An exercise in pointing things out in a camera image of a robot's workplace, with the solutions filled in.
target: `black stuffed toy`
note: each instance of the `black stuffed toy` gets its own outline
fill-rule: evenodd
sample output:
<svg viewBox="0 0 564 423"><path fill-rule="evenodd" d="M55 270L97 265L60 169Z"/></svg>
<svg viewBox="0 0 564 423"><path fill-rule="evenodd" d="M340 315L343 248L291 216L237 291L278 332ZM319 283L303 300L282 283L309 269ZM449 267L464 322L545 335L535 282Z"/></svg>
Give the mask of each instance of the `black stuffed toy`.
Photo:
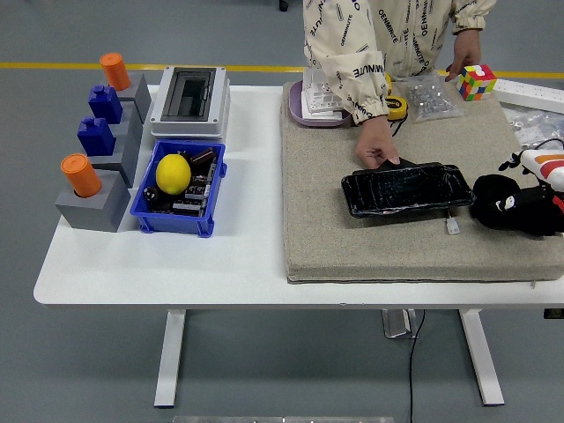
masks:
<svg viewBox="0 0 564 423"><path fill-rule="evenodd" d="M550 185L521 189L500 174L480 176L474 183L473 218L495 229L517 229L542 236L564 232L564 204Z"/></svg>

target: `felt pad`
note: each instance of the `felt pad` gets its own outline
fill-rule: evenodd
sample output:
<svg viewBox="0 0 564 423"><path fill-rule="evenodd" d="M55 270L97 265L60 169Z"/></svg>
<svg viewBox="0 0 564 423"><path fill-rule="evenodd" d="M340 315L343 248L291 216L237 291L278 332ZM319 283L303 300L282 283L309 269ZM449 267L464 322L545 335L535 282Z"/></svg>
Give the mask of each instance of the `felt pad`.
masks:
<svg viewBox="0 0 564 423"><path fill-rule="evenodd" d="M361 169L354 156L360 127L319 129L297 123L284 86L280 116L283 144L284 242L290 283L398 281L532 281L564 275L559 236L535 238L494 230L453 209L460 234L449 235L445 211L353 218L341 178ZM458 166L468 185L483 174L504 174L521 188L535 186L520 169L498 172L519 150L494 96L465 102L452 83L446 92L463 117L412 122L394 137L400 155L415 163Z"/></svg>

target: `black case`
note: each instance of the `black case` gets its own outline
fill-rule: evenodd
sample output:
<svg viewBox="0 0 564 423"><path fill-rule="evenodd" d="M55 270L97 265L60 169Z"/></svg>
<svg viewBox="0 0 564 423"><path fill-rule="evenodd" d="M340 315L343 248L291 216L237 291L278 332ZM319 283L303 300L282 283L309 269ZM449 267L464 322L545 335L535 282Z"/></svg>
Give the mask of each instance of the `black case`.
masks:
<svg viewBox="0 0 564 423"><path fill-rule="evenodd" d="M344 177L349 212L355 218L471 205L476 197L458 167L441 163L400 165L386 161L376 170Z"/></svg>

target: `tape measure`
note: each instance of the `tape measure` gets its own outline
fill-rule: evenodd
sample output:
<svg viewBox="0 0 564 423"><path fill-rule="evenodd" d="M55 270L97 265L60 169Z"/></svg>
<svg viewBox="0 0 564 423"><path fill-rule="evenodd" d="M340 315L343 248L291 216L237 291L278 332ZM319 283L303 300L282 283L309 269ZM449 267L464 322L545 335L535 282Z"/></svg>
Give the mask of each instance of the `tape measure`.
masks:
<svg viewBox="0 0 564 423"><path fill-rule="evenodd" d="M388 96L386 104L390 110L389 121L401 121L407 116L407 101L401 97Z"/></svg>

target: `orange cylinder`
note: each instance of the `orange cylinder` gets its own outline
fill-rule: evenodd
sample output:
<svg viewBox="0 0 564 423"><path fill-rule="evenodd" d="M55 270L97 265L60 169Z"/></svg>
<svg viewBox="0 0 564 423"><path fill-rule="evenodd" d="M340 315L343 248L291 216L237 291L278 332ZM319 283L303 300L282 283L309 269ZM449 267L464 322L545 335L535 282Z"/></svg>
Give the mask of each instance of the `orange cylinder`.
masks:
<svg viewBox="0 0 564 423"><path fill-rule="evenodd" d="M71 154L61 162L61 170L79 197L88 198L98 193L102 181L84 154Z"/></svg>
<svg viewBox="0 0 564 423"><path fill-rule="evenodd" d="M122 55L119 53L107 53L100 58L100 64L106 74L108 84L116 91L121 91L131 85L130 76L125 69Z"/></svg>

